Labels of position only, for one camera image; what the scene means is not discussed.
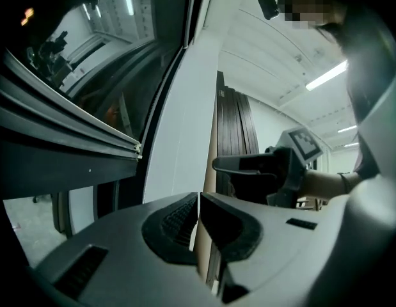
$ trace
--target black slot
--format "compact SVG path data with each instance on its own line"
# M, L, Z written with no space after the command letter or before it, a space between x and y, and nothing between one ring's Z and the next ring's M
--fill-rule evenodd
M54 284L55 288L77 300L107 253L106 249L89 247Z
M301 219L297 219L297 218L290 218L286 223L294 226L298 226L300 228L306 228L308 230L314 230L315 227L317 226L317 223L302 221Z

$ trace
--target dark wooden panel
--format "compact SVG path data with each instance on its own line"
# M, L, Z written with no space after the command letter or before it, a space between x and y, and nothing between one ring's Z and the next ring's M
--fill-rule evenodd
M223 101L223 155L231 155L232 147L230 143L230 106L228 105L228 94L227 88L223 88L224 97L222 97ZM223 192L225 195L229 195L229 185L228 185L228 175L224 175L223 179Z
M218 77L216 79L216 104L218 109L218 156L223 155L223 96L225 95L224 90L223 73L218 72ZM222 172L216 174L216 192L223 193L223 181L225 175Z
M239 114L242 119L244 146L246 149L246 153L250 154L251 149L250 149L250 138L248 133L248 123L246 121L246 113L244 112L244 108L242 104L242 95L240 93L237 95L237 105L239 106Z
M218 72L216 88L218 156L257 154L257 136L247 96L225 86L221 72ZM232 189L229 177L219 172L216 192L231 196Z
M256 134L256 127L255 127L255 122L253 121L253 117L251 114L251 109L250 109L250 104L249 104L249 100L247 96L244 96L244 99L246 101L247 104L247 114L249 115L249 122L251 124L251 134L253 136L253 143L254 143L254 147L253 147L253 154L258 154L259 153L259 145L258 145L258 141L257 141L257 134Z
M245 114L245 119L246 119L246 128L248 130L250 154L258 154L257 139L255 139L255 135L254 135L255 128L253 122L251 121L249 101L247 96L245 95L241 95L241 100L242 100L243 112Z
M237 92L234 92L234 108L235 108L235 115L236 115L236 127L237 127L237 141L239 146L239 155L243 155L246 152L244 149L244 142L243 142L243 132L242 132L242 119L239 113L239 107L237 105Z

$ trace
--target white surface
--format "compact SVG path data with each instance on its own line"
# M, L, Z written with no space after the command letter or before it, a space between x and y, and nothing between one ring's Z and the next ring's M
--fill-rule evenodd
M329 172L332 174L352 172L357 161L357 156L358 148L355 147L331 153Z
M71 190L69 199L72 233L77 234L94 223L93 187Z
M386 93L360 125L360 134L381 174L396 177L396 74Z
M217 34L220 41L226 38L242 0L210 0L204 28Z
M65 59L92 35L87 20L84 17L81 7L71 10L64 16L63 20L52 34L52 38L56 39L61 32L68 31L64 39L67 45L61 53Z
M144 202L201 191L216 94L218 41L203 30L168 94L150 156Z
M194 35L195 40L199 37L200 31L203 28L203 24L205 22L206 15L207 15L208 8L209 8L209 3L210 3L210 0L202 0L198 20L196 21L195 35Z

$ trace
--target white ceiling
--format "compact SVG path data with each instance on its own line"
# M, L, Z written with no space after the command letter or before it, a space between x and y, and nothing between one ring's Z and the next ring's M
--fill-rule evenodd
M313 29L265 20L257 0L242 0L219 55L225 84L308 126L330 148L351 143L356 130L346 72L308 91L305 85L341 63L337 44Z

